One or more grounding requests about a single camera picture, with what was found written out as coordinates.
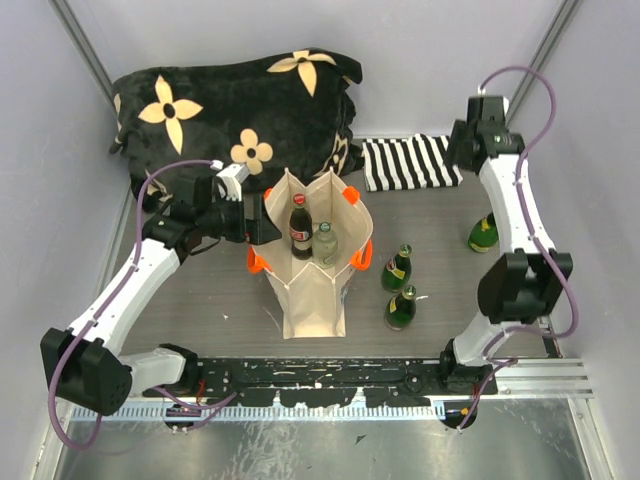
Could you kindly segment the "cola bottle red cap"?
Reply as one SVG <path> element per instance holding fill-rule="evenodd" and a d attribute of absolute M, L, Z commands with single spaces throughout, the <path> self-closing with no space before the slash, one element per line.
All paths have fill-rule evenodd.
<path fill-rule="evenodd" d="M 306 196 L 296 193 L 292 197 L 293 210 L 289 219 L 291 251 L 299 260 L 309 260 L 312 255 L 313 222 L 307 209 Z"/>

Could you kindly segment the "clear glass bottle green cap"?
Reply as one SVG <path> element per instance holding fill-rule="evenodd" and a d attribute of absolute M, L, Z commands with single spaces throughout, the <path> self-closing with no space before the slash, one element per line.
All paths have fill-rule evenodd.
<path fill-rule="evenodd" d="M 335 265 L 338 252 L 338 236 L 330 222 L 321 222 L 312 237 L 313 261 L 323 269 Z"/>

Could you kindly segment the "beige canvas bag orange handles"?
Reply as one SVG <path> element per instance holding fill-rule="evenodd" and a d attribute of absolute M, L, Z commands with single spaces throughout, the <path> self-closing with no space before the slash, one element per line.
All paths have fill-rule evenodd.
<path fill-rule="evenodd" d="M 303 194 L 315 226 L 323 221 L 337 233 L 336 263 L 323 269 L 291 252 L 289 218 L 293 197 Z M 264 194 L 268 217 L 282 238 L 249 247 L 247 266 L 266 275 L 283 312 L 285 339 L 344 337 L 345 299 L 354 273 L 365 271 L 373 255 L 373 221 L 359 191 L 329 171 L 305 186 L 285 172 Z"/>

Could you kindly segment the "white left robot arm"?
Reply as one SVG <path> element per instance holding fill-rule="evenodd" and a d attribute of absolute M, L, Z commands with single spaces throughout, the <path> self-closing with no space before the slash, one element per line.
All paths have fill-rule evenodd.
<path fill-rule="evenodd" d="M 97 414 L 114 414 L 125 401 L 155 387 L 178 396 L 200 384 L 197 355 L 162 344 L 124 356 L 124 342 L 161 285 L 184 261 L 214 241 L 263 245 L 282 234 L 259 194 L 229 198 L 212 175 L 183 177 L 173 199 L 137 228 L 128 262 L 94 303 L 65 330 L 50 329 L 40 348 L 52 400 L 64 399 Z"/>

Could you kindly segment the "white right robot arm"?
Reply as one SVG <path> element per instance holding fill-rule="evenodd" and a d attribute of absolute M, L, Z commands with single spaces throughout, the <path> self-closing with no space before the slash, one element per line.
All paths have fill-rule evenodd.
<path fill-rule="evenodd" d="M 459 394 L 499 365 L 495 352 L 514 334 L 542 335 L 536 321 L 549 316 L 573 270 L 570 254 L 546 232 L 528 178 L 521 135 L 506 126 L 509 102 L 479 94 L 454 123 L 445 160 L 477 175 L 492 208 L 500 256 L 477 287 L 478 311 L 439 358 L 438 382 Z"/>

